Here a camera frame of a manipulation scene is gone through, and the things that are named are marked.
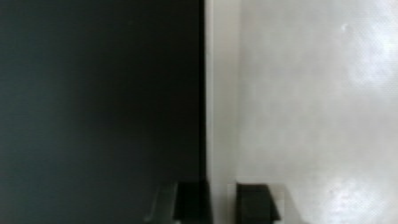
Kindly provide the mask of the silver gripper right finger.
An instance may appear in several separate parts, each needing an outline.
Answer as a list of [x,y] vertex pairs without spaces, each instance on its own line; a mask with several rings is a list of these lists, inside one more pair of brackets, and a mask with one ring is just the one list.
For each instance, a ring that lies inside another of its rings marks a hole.
[[236,224],[273,224],[280,220],[266,184],[236,185],[234,220]]

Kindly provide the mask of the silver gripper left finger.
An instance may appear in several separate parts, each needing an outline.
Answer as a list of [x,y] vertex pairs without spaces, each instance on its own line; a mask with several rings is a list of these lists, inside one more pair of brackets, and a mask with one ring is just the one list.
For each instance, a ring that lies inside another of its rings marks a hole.
[[172,182],[159,186],[143,224],[213,224],[204,181]]

